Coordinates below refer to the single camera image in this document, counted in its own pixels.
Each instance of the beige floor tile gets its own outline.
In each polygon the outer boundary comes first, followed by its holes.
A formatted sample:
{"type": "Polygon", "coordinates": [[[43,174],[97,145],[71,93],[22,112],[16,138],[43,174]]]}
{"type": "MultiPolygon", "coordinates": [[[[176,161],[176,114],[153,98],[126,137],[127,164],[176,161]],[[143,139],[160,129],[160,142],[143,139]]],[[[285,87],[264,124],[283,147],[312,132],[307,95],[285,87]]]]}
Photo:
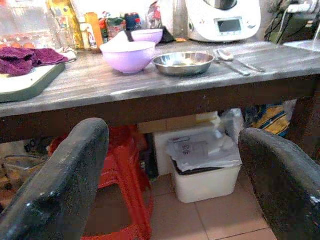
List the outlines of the beige floor tile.
{"type": "Polygon", "coordinates": [[[238,236],[228,237],[224,240],[277,240],[270,228],[255,232],[245,233],[238,236]]]}
{"type": "Polygon", "coordinates": [[[210,240],[268,228],[254,196],[237,184],[233,194],[196,203],[210,240]]]}
{"type": "Polygon", "coordinates": [[[252,186],[251,180],[247,173],[242,173],[241,176],[238,178],[238,182],[241,184],[241,186],[250,194],[254,195],[254,188],[252,186]]]}
{"type": "Polygon", "coordinates": [[[17,191],[18,191],[17,189],[12,189],[12,190],[1,189],[0,190],[0,204],[4,208],[8,207],[9,204],[11,203],[11,201],[14,199],[17,191]]]}
{"type": "Polygon", "coordinates": [[[152,184],[152,192],[154,196],[174,193],[175,189],[171,174],[160,176],[156,182],[152,184]]]}
{"type": "Polygon", "coordinates": [[[124,202],[94,207],[89,215],[84,235],[98,236],[118,232],[131,223],[131,217],[124,202]]]}
{"type": "Polygon", "coordinates": [[[152,215],[152,240],[208,240],[194,203],[174,193],[157,196],[152,215]]]}
{"type": "Polygon", "coordinates": [[[106,205],[123,203],[124,198],[117,184],[99,189],[95,196],[94,207],[103,208],[106,205]]]}

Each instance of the orange bottle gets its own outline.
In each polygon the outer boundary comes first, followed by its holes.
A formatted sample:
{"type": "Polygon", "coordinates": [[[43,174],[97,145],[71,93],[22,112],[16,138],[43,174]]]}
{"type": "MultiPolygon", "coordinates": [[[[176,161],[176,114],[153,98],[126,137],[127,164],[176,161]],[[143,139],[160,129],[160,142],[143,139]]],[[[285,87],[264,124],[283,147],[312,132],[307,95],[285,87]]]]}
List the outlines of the orange bottle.
{"type": "Polygon", "coordinates": [[[98,15],[94,12],[88,12],[84,15],[84,18],[85,22],[87,24],[91,24],[92,26],[94,38],[97,45],[97,49],[92,49],[92,52],[94,54],[100,53],[100,46],[104,43],[104,41],[102,39],[98,15]]]}

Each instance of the stainless steel bowl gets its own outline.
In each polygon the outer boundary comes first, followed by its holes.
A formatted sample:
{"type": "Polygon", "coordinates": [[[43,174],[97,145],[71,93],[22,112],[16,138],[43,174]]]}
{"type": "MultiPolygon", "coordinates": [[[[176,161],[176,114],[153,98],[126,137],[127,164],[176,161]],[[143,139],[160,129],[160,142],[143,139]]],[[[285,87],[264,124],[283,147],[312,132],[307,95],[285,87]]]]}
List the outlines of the stainless steel bowl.
{"type": "Polygon", "coordinates": [[[192,76],[208,71],[214,57],[200,52],[174,52],[152,60],[160,73],[169,76],[192,76]]]}

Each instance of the green cutting board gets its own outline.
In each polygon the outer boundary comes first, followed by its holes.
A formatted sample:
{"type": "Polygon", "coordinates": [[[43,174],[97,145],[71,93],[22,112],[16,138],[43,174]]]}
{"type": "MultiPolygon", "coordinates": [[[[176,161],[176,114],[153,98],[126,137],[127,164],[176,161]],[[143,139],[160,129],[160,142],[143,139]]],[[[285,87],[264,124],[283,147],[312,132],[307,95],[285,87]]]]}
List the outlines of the green cutting board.
{"type": "Polygon", "coordinates": [[[25,101],[40,95],[64,70],[65,63],[39,66],[23,76],[0,74],[0,103],[25,101]]]}

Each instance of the spoon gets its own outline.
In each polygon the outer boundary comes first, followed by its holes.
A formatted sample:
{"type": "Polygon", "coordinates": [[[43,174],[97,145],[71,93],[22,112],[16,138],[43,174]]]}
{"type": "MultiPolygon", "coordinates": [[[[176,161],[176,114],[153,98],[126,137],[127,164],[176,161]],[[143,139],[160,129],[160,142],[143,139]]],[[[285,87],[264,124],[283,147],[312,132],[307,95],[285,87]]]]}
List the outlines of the spoon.
{"type": "Polygon", "coordinates": [[[228,52],[226,50],[217,50],[217,53],[219,54],[220,58],[226,62],[237,62],[239,64],[241,64],[242,66],[251,69],[253,71],[256,71],[258,73],[264,73],[266,71],[266,69],[262,68],[262,67],[255,67],[252,66],[250,64],[244,63],[238,59],[235,58],[235,55],[233,55],[231,52],[228,52]]]}
{"type": "Polygon", "coordinates": [[[212,51],[212,53],[213,53],[213,56],[214,56],[214,61],[217,63],[217,64],[221,64],[221,63],[224,63],[224,65],[225,66],[227,66],[229,69],[231,69],[231,70],[233,70],[234,72],[236,72],[236,73],[238,73],[238,74],[241,74],[241,75],[243,75],[243,76],[250,76],[251,74],[250,74],[250,72],[248,72],[248,71],[243,71],[243,70],[240,70],[240,69],[238,69],[238,68],[236,68],[236,67],[234,67],[234,66],[232,66],[232,65],[230,65],[230,64],[227,64],[225,61],[221,61],[221,56],[220,56],[220,54],[219,54],[219,52],[218,51],[212,51]]]}

